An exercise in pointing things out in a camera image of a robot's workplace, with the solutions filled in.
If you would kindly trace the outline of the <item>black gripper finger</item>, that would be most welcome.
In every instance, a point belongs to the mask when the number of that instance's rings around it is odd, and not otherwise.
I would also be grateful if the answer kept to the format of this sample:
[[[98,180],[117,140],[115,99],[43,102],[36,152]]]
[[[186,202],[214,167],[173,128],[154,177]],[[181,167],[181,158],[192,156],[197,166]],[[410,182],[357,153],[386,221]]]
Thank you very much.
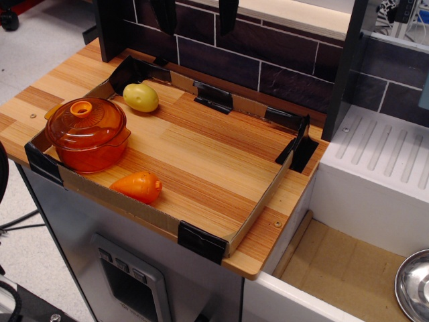
[[[149,2],[160,29],[173,36],[177,26],[175,0],[150,0]]]
[[[220,34],[227,35],[234,30],[239,0],[219,0]]]

